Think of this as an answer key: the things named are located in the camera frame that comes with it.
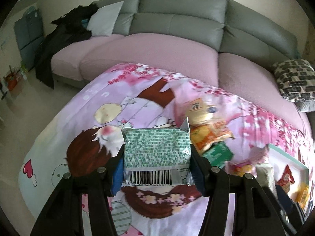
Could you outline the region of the teal rimmed white tray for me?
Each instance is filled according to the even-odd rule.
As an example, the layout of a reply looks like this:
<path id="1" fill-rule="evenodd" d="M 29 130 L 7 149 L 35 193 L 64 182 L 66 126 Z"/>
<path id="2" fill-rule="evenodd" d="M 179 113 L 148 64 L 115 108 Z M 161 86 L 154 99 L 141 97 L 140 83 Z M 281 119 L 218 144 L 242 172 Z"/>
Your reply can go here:
<path id="1" fill-rule="evenodd" d="M 274 180 L 276 184 L 281 178 L 286 165 L 289 165 L 295 184 L 290 186 L 290 191 L 287 195 L 292 201 L 296 202 L 296 197 L 301 184 L 305 183 L 307 186 L 309 185 L 309 169 L 279 147 L 276 147 L 271 143 L 266 147 L 269 151 L 269 163 L 274 167 Z"/>

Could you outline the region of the red snack packet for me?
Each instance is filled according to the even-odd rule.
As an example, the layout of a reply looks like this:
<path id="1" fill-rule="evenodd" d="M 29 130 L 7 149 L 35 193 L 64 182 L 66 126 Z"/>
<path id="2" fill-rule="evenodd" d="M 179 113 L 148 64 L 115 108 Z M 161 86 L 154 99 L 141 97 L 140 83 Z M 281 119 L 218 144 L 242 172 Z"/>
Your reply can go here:
<path id="1" fill-rule="evenodd" d="M 290 191 L 290 186 L 295 184 L 294 177 L 289 165 L 286 165 L 281 178 L 277 181 L 277 185 L 280 186 L 285 193 Z"/>

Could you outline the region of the white clear snack pack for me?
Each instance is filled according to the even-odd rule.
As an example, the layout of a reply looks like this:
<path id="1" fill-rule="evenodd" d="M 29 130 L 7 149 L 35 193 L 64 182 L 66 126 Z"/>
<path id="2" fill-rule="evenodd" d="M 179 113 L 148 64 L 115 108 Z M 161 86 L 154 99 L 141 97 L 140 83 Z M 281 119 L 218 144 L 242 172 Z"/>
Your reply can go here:
<path id="1" fill-rule="evenodd" d="M 256 180 L 261 187 L 268 187 L 273 195 L 277 198 L 277 190 L 274 180 L 274 168 L 271 164 L 258 164 L 256 165 Z"/>

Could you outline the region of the yellow snack packet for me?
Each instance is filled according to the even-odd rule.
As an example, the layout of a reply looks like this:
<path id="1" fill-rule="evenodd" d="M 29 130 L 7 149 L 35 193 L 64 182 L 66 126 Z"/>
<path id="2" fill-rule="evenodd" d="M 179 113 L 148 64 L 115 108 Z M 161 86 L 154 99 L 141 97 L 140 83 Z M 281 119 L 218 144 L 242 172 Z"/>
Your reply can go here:
<path id="1" fill-rule="evenodd" d="M 309 194 L 309 187 L 305 183 L 301 184 L 301 187 L 299 188 L 299 191 L 296 197 L 296 202 L 299 204 L 301 209 L 304 209 L 305 205 L 307 204 L 308 194 Z"/>

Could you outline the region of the white grey cushion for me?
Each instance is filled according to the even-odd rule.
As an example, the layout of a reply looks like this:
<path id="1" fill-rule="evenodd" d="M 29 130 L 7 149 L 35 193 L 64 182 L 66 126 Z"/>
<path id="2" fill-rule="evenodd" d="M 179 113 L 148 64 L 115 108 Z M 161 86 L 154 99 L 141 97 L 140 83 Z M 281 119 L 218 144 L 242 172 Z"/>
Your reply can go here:
<path id="1" fill-rule="evenodd" d="M 86 29 L 93 36 L 110 36 L 123 6 L 123 1 L 106 5 L 98 9 L 90 18 Z"/>

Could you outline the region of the orange yellow snack bag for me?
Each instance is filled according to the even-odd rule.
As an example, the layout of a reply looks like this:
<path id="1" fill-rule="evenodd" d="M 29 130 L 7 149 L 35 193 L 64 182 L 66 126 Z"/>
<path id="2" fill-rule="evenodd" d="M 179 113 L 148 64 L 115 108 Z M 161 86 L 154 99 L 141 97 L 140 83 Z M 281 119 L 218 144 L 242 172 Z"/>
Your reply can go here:
<path id="1" fill-rule="evenodd" d="M 203 155 L 214 143 L 234 138 L 234 135 L 224 120 L 218 120 L 194 127 L 190 138 L 198 154 Z"/>

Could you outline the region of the green white biscuit pack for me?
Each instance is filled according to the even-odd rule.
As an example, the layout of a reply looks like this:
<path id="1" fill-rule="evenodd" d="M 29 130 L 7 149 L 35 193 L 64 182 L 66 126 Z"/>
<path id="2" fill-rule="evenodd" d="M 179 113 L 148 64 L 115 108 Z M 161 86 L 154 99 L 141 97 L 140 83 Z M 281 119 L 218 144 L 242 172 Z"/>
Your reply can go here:
<path id="1" fill-rule="evenodd" d="M 124 182 L 128 186 L 191 185 L 190 126 L 124 130 Z"/>

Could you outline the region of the green snack packet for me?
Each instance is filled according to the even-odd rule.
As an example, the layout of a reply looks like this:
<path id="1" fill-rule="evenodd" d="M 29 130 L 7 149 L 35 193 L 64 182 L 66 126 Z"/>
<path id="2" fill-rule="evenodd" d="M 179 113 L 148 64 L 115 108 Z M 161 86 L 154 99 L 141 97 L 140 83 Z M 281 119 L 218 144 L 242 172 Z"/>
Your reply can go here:
<path id="1" fill-rule="evenodd" d="M 226 161 L 233 158 L 233 152 L 224 141 L 217 142 L 209 150 L 202 154 L 212 166 L 223 168 Z"/>

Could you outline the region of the grey satin pillow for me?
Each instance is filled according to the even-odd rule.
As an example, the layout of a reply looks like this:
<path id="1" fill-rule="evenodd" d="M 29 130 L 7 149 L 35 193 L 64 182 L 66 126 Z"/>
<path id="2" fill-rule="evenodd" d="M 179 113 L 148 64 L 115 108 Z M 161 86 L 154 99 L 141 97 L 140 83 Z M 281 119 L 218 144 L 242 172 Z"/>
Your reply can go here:
<path id="1" fill-rule="evenodd" d="M 315 111 L 315 101 L 314 100 L 296 102 L 295 105 L 296 105 L 299 112 L 309 113 L 309 112 Z"/>

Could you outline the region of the pink white snack bag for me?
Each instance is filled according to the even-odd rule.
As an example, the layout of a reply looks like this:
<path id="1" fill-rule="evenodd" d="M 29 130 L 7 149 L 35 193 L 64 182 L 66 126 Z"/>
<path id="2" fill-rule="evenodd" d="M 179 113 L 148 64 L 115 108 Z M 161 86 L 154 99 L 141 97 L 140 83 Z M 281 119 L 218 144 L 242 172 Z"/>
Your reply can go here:
<path id="1" fill-rule="evenodd" d="M 235 176 L 243 176 L 245 173 L 252 173 L 253 169 L 254 167 L 250 161 L 242 162 L 240 164 L 234 164 L 230 161 L 227 163 L 229 174 Z"/>

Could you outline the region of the pink cartoon blanket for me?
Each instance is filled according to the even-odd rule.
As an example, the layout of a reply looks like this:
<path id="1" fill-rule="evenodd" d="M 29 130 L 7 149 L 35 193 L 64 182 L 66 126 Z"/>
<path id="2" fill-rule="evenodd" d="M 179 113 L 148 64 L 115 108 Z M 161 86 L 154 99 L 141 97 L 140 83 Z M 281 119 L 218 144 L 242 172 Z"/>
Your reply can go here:
<path id="1" fill-rule="evenodd" d="M 309 133 L 275 113 L 199 80 L 140 63 L 122 63 L 82 89 L 36 138 L 19 174 L 24 201 L 37 217 L 65 173 L 81 176 L 122 145 L 123 127 L 179 127 L 185 105 L 202 98 L 227 122 L 233 162 L 273 144 L 309 170 L 314 205 L 314 151 Z M 124 187 L 109 200 L 119 235 L 197 235 L 207 199 L 193 186 Z"/>

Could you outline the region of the grey sofa pink cushions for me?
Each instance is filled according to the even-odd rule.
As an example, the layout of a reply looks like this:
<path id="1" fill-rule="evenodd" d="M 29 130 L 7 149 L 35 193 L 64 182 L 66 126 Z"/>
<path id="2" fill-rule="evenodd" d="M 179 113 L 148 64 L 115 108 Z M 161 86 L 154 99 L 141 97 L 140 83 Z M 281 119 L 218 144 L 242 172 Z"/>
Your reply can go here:
<path id="1" fill-rule="evenodd" d="M 220 87 L 311 133 L 307 114 L 279 93 L 272 65 L 298 57 L 297 39 L 233 0 L 122 2 L 113 33 L 73 43 L 52 57 L 55 79 L 84 87 L 123 62 L 144 63 Z"/>

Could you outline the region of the pale round bread pack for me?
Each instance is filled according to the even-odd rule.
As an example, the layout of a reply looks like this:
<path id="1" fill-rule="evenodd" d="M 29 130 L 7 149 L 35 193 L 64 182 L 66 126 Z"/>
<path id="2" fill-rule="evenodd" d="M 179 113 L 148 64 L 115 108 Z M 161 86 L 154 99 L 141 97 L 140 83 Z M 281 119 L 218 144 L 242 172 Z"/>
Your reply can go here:
<path id="1" fill-rule="evenodd" d="M 212 120 L 217 111 L 215 105 L 207 104 L 202 98 L 198 98 L 189 103 L 186 117 L 191 125 L 203 125 Z"/>

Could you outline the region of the leopard print pillow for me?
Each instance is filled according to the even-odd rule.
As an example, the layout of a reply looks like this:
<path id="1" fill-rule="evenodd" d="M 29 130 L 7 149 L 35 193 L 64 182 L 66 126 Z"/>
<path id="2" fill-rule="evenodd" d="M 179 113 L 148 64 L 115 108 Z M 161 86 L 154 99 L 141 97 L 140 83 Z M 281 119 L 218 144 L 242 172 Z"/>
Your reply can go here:
<path id="1" fill-rule="evenodd" d="M 284 60 L 272 69 L 283 99 L 294 103 L 314 100 L 314 68 L 307 60 Z"/>

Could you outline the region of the black clothing pile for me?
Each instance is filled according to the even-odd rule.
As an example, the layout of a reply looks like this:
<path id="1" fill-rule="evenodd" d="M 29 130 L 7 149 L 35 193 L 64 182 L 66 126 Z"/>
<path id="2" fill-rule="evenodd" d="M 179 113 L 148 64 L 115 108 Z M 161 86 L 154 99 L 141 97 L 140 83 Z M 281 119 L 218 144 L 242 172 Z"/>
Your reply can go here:
<path id="1" fill-rule="evenodd" d="M 33 63 L 36 78 L 40 82 L 52 89 L 55 87 L 51 68 L 52 57 L 63 48 L 78 41 L 86 41 L 92 36 L 91 31 L 87 30 L 87 24 L 97 11 L 98 6 L 95 3 L 80 5 L 51 22 L 57 27 L 39 45 Z"/>

